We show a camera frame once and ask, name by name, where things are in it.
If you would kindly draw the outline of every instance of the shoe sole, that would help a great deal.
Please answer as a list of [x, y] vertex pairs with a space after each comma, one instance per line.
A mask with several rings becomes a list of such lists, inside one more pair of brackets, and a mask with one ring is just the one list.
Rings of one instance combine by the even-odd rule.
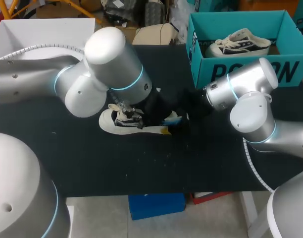
[[238, 53], [233, 55], [223, 55], [223, 54], [217, 54], [211, 50], [210, 48], [207, 49], [205, 52], [205, 57], [207, 58], [229, 58], [229, 57], [249, 57], [249, 56], [266, 56], [268, 55], [269, 47], [267, 49], [258, 50], [258, 51], [252, 51], [252, 52], [246, 52], [246, 53]]
[[115, 126], [112, 120], [112, 109], [106, 109], [103, 111], [99, 118], [99, 126], [102, 130], [115, 134], [115, 135], [129, 135], [135, 133], [154, 133], [154, 134], [164, 134], [164, 131], [168, 130], [167, 126], [148, 126], [139, 129], [137, 127], [122, 127]]

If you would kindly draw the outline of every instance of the shoebox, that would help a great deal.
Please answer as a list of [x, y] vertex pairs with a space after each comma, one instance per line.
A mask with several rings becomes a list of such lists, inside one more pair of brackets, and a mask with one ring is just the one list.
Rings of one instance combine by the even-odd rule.
[[194, 84], [205, 87], [217, 78], [250, 63], [258, 56], [205, 58], [205, 50], [217, 39], [242, 28], [272, 42], [267, 58], [280, 87], [298, 86], [303, 79], [303, 36], [286, 11], [238, 11], [192, 13], [187, 53]]
[[[0, 23], [0, 57], [39, 44], [63, 44], [83, 49], [94, 29], [94, 18], [3, 20]], [[66, 54], [80, 58], [77, 52], [54, 47], [30, 51], [21, 59], [45, 59]]]
[[294, 21], [299, 29], [303, 28], [303, 0], [299, 0]]
[[298, 0], [239, 0], [238, 11], [275, 11], [286, 10], [294, 16]]
[[196, 12], [228, 11], [228, 8], [235, 9], [237, 0], [187, 0], [195, 6]]
[[129, 195], [132, 220], [182, 212], [186, 207], [183, 193]]
[[190, 193], [190, 199], [195, 205], [198, 205], [231, 193], [232, 192], [195, 192]]

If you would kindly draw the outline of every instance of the black cloth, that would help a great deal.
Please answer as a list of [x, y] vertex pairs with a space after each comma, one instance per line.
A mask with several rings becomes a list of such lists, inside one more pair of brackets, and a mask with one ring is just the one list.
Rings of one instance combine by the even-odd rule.
[[[166, 99], [194, 89], [185, 46], [136, 47]], [[279, 88], [278, 119], [303, 121], [303, 85]], [[80, 119], [58, 98], [0, 106], [0, 132], [25, 142], [63, 196], [264, 190], [252, 173], [229, 112], [213, 112], [190, 135], [108, 134], [99, 115]], [[303, 170], [303, 159], [250, 150], [261, 177], [276, 188]]]

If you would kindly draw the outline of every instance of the black and white sneaker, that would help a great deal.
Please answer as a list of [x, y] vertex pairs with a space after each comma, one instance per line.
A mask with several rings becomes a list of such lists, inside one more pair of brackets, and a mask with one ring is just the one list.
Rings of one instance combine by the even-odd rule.
[[168, 126], [179, 124], [181, 120], [182, 117], [173, 111], [161, 125], [141, 126], [141, 116], [138, 113], [134, 113], [131, 118], [128, 118], [118, 105], [109, 104], [108, 109], [100, 115], [99, 125], [102, 130], [117, 135], [133, 133], [170, 134]]
[[216, 40], [205, 52], [207, 58], [265, 56], [268, 54], [270, 40], [254, 36], [243, 28], [223, 40]]

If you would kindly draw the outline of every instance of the blue box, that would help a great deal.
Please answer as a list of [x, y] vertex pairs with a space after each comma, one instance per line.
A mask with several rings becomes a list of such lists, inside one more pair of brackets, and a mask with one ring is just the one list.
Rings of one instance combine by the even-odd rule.
[[225, 0], [187, 0], [195, 6], [196, 12], [221, 11], [225, 6]]
[[303, 28], [303, 0], [299, 0], [295, 15], [294, 21], [299, 29]]
[[298, 86], [303, 79], [303, 36], [286, 11], [238, 11], [192, 13], [189, 19], [187, 53], [197, 88], [250, 63], [258, 56], [204, 58], [201, 46], [224, 39], [248, 28], [254, 35], [269, 39], [279, 55], [265, 56], [273, 65], [279, 87]]
[[185, 210], [183, 193], [129, 195], [132, 220], [155, 217]]

